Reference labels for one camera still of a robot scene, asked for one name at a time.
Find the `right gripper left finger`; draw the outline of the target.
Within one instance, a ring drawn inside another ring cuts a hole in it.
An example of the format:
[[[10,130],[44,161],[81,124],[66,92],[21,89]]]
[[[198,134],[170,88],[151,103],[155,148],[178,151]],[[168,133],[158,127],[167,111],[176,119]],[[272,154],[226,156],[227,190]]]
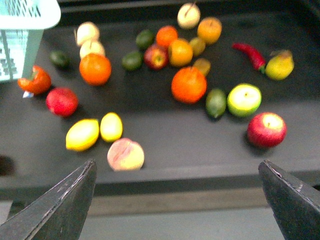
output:
[[[79,239],[95,190],[97,165],[88,160],[0,226],[2,240]]]

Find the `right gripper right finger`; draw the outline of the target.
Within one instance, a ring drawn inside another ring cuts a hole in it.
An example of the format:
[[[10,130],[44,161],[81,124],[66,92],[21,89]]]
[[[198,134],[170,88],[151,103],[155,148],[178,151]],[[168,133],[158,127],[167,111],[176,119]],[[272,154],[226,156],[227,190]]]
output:
[[[269,160],[258,166],[262,189],[286,240],[320,238],[320,191]]]

